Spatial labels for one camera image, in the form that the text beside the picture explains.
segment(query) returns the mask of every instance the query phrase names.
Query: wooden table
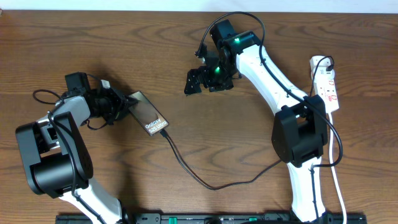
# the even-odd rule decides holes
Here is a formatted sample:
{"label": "wooden table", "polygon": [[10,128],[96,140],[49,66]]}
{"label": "wooden table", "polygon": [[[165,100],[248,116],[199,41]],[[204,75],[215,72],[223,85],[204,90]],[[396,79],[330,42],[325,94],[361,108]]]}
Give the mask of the wooden table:
{"label": "wooden table", "polygon": [[[53,223],[78,212],[27,185],[14,130],[51,109],[32,99],[45,88],[63,93],[76,71],[107,79],[126,93],[141,90],[169,120],[185,160],[212,185],[252,179],[278,158],[270,143],[273,115],[247,78],[230,91],[185,96],[187,72],[206,27],[221,13],[4,11],[0,17],[0,222]],[[290,81],[309,92],[311,56],[332,55],[344,144],[336,168],[347,211],[369,223],[397,223],[398,16],[259,13],[265,46]],[[260,27],[233,16],[238,32]],[[43,99],[54,100],[43,95]],[[93,126],[103,123],[93,121]],[[95,177],[132,212],[255,213],[288,210],[292,189],[285,164],[255,183],[204,189],[177,163],[167,141],[150,137],[132,117],[99,131],[80,128]],[[328,162],[325,147],[324,162]],[[322,200],[341,211],[329,169]]]}

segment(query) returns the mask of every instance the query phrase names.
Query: wooden tabletop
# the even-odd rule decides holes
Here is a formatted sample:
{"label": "wooden tabletop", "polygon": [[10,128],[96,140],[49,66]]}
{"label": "wooden tabletop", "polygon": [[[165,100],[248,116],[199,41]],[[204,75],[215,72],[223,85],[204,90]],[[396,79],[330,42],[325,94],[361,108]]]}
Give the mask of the wooden tabletop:
{"label": "wooden tabletop", "polygon": [[[270,143],[273,115],[247,78],[229,91],[185,96],[187,72],[207,26],[222,13],[4,11],[0,17],[0,222],[54,223],[76,213],[69,203],[36,195],[27,185],[15,129],[46,115],[32,98],[39,88],[62,94],[64,76],[86,72],[125,93],[141,90],[169,120],[185,160],[209,184],[252,179],[278,160]],[[267,51],[287,78],[310,89],[309,59],[332,55],[340,109],[335,127],[344,145],[336,167],[349,212],[369,223],[398,222],[398,16],[257,13]],[[230,18],[238,32],[259,24]],[[43,99],[54,100],[42,95]],[[103,123],[93,120],[93,126]],[[95,177],[131,209],[164,213],[262,213],[288,210],[292,188],[285,164],[255,183],[210,191],[177,163],[167,141],[133,117],[99,131],[80,128]],[[328,162],[327,147],[323,162]],[[322,200],[340,204],[330,169],[321,170]]]}

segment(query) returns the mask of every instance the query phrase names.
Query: white cable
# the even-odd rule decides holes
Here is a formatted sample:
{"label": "white cable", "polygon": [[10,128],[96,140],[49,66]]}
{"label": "white cable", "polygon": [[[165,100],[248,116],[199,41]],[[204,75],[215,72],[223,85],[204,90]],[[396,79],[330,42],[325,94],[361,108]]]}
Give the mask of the white cable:
{"label": "white cable", "polygon": [[[328,116],[329,116],[330,123],[333,124],[333,118],[331,117],[331,113],[328,113]],[[330,163],[333,162],[333,131],[330,131],[329,162]],[[341,211],[343,212],[343,224],[347,224],[346,207],[344,205],[343,196],[341,196],[340,187],[338,185],[336,170],[335,170],[335,167],[331,167],[330,169],[331,169],[331,174],[333,176],[333,180],[335,181],[337,196],[338,196],[338,200],[340,201],[340,205],[341,205]]]}

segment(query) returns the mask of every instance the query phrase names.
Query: white power adapter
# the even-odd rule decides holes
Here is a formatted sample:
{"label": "white power adapter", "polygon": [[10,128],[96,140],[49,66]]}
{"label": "white power adapter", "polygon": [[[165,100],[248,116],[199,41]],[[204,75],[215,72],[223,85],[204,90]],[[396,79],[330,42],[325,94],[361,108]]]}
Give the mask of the white power adapter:
{"label": "white power adapter", "polygon": [[[325,56],[317,55],[310,59],[311,66],[311,79],[317,69],[317,65],[320,60]],[[325,102],[326,113],[331,113],[339,108],[336,85],[335,85],[335,71],[334,69],[327,71],[327,68],[331,65],[330,58],[323,59],[318,66],[317,72],[314,79],[315,94],[318,94]]]}

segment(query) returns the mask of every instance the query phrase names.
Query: white wall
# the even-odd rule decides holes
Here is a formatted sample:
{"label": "white wall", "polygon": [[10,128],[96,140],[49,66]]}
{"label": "white wall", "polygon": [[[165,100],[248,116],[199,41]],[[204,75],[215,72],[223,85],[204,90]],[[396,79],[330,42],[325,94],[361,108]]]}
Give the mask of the white wall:
{"label": "white wall", "polygon": [[398,0],[0,0],[0,8],[3,10],[398,13]]}

